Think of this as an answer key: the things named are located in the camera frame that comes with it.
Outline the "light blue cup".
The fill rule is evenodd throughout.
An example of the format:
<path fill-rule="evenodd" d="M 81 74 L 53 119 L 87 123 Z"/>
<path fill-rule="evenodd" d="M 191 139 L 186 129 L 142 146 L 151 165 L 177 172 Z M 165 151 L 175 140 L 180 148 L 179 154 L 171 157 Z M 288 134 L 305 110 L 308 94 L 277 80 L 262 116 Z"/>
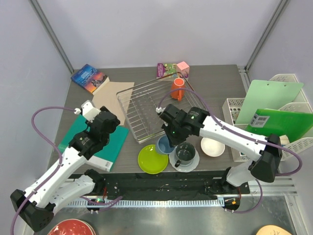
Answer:
<path fill-rule="evenodd" d="M 160 137 L 156 143 L 156 152 L 159 154 L 170 154 L 174 149 L 175 148 L 170 145 L 167 136 Z"/>

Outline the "dark grey mug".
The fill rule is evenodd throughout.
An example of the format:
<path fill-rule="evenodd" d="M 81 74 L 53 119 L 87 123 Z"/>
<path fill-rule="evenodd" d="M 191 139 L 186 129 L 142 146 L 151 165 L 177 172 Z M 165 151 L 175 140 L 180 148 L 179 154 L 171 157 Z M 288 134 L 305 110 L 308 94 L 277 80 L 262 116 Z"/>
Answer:
<path fill-rule="evenodd" d="M 194 146 L 188 142 L 179 144 L 175 149 L 175 167 L 191 164 L 196 154 Z"/>

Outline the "light blue scalloped plate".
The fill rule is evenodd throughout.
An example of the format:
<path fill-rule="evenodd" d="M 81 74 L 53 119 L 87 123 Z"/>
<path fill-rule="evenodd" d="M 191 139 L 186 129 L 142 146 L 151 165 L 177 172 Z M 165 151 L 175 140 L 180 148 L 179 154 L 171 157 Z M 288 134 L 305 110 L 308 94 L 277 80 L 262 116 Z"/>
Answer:
<path fill-rule="evenodd" d="M 196 167 L 199 164 L 200 157 L 197 150 L 195 150 L 195 156 L 194 158 L 189 161 L 187 164 L 180 164 L 179 166 L 175 166 L 176 162 L 178 161 L 178 158 L 176 157 L 176 148 L 172 153 L 169 154 L 169 162 L 172 165 L 172 167 L 179 171 L 179 172 L 191 172 L 196 169 Z"/>

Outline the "orange white bowl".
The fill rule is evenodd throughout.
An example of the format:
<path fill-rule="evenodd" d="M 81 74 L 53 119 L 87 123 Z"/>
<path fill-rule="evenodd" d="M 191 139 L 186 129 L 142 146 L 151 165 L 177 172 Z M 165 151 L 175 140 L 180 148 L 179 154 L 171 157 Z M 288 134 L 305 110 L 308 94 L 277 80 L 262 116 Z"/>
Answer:
<path fill-rule="evenodd" d="M 225 145 L 210 138 L 202 138 L 201 149 L 207 156 L 219 157 L 224 153 Z"/>

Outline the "lime green plate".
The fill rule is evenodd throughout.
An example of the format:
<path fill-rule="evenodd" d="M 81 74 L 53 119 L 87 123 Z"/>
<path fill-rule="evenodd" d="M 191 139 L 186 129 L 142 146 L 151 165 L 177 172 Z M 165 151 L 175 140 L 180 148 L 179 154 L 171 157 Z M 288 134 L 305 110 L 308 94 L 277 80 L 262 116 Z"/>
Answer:
<path fill-rule="evenodd" d="M 140 150 L 137 162 L 140 169 L 145 173 L 159 174 L 168 165 L 168 155 L 159 154 L 156 151 L 156 145 L 150 144 Z"/>

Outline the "orange mug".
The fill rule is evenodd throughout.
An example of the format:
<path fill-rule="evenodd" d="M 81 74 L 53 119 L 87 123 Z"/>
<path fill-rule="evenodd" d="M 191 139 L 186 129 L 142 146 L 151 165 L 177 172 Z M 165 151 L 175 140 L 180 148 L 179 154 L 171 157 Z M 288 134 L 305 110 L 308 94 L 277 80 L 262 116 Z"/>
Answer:
<path fill-rule="evenodd" d="M 180 88 L 185 88 L 185 81 L 182 78 L 176 78 L 171 86 L 171 98 L 181 101 L 184 96 L 184 90 Z"/>

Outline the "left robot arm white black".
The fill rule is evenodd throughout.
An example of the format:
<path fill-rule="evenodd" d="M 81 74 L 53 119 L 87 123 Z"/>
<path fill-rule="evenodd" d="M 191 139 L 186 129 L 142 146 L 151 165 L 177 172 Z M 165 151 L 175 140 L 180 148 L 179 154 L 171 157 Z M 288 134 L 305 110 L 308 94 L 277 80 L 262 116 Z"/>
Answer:
<path fill-rule="evenodd" d="M 72 200 L 89 193 L 100 195 L 105 186 L 104 177 L 89 169 L 76 182 L 62 187 L 73 172 L 109 143 L 110 134 L 120 124 L 106 107 L 97 109 L 89 101 L 73 112 L 85 118 L 87 128 L 74 135 L 64 152 L 57 151 L 59 159 L 41 178 L 27 189 L 16 189 L 10 195 L 14 217 L 20 217 L 34 232 L 45 228 Z"/>

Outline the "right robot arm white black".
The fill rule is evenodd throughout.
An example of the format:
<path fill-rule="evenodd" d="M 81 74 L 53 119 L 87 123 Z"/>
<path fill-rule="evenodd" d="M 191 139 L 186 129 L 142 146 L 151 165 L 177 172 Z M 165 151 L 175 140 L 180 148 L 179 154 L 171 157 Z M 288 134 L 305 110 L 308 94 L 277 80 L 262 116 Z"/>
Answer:
<path fill-rule="evenodd" d="M 221 142 L 249 158 L 238 166 L 228 167 L 222 178 L 212 184 L 213 193 L 233 193 L 242 184 L 254 179 L 274 182 L 282 157 L 277 135 L 265 137 L 251 134 L 198 107 L 185 112 L 169 104 L 165 108 L 157 108 L 156 112 L 163 121 L 162 129 L 171 146 L 183 143 L 189 136 L 198 136 Z"/>

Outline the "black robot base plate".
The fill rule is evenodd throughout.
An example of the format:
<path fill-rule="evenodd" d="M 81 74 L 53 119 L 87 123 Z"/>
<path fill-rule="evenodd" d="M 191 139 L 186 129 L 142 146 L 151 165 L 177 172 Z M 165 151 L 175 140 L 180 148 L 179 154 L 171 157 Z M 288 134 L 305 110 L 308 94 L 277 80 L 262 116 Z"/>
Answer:
<path fill-rule="evenodd" d="M 249 194 L 248 183 L 226 192 L 218 185 L 222 171 L 192 171 L 147 173 L 98 173 L 93 169 L 85 171 L 96 179 L 97 185 L 88 195 L 123 200 L 141 201 L 183 201 L 214 199 L 216 194 Z"/>

